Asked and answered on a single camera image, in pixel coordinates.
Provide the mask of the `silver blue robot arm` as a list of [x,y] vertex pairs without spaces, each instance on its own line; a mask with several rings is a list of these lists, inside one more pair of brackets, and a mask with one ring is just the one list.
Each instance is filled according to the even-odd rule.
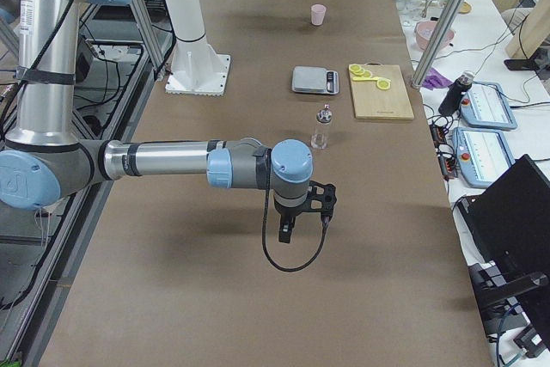
[[79,7],[99,1],[21,0],[20,90],[16,124],[1,153],[2,201],[33,210],[123,176],[205,174],[213,187],[263,190],[281,216],[278,238],[288,242],[317,193],[305,144],[288,139],[268,148],[253,138],[125,144],[72,132]]

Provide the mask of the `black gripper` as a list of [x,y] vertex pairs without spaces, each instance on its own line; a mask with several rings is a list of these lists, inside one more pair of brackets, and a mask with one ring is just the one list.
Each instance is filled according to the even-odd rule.
[[301,214],[301,209],[298,206],[289,207],[285,205],[275,205],[275,209],[280,215],[278,241],[290,243],[296,217]]

